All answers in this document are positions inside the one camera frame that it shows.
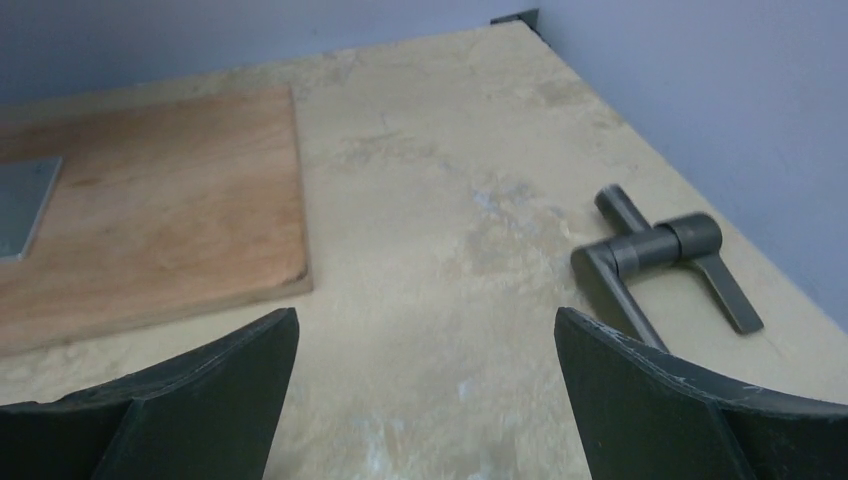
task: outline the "black plastic piece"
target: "black plastic piece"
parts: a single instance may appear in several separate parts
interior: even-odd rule
[[[539,9],[533,8],[531,10],[524,10],[523,12],[514,13],[512,15],[493,18],[489,22],[489,25],[509,22],[524,22],[528,27],[530,27],[530,30],[533,30],[533,32],[538,35],[539,31],[537,30],[537,25],[539,24]]]
[[[682,264],[704,275],[737,333],[747,335],[763,328],[760,316],[719,256],[721,229],[712,217],[697,212],[652,228],[618,185],[602,189],[595,205],[618,235],[576,248],[571,266],[602,320],[665,350],[623,279],[648,269]]]
[[[561,308],[554,333],[594,480],[848,478],[848,406],[740,382]]]
[[[47,404],[0,407],[0,478],[262,478],[299,338],[293,309]]]

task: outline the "handle cylinder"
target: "handle cylinder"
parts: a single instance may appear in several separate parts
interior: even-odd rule
[[[607,185],[595,196],[595,206],[616,233],[628,234],[651,228],[630,197],[617,184]]]
[[[657,224],[677,235],[680,240],[680,259],[691,260],[721,250],[721,227],[706,213],[692,213]]]
[[[671,265],[680,259],[680,242],[674,232],[665,228],[613,237],[606,244],[622,278],[649,268]]]

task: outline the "stone surface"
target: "stone surface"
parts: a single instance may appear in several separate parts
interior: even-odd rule
[[[301,341],[269,479],[586,479],[553,339],[588,311],[572,248],[618,182],[654,221],[715,212],[521,25],[0,111],[45,118],[291,82],[315,291],[0,360],[0,401],[48,401],[293,306]],[[672,352],[848,403],[848,337],[721,216],[766,324],[737,337],[697,277],[632,291]]]

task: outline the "metal plate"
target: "metal plate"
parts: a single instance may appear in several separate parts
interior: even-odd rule
[[[0,164],[0,263],[26,256],[61,164],[62,157]]]

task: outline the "black curved object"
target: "black curved object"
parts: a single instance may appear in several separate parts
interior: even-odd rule
[[[299,339],[281,309],[53,403],[0,407],[0,478],[262,478]]]
[[[719,375],[572,308],[554,336],[595,480],[848,478],[846,405]]]

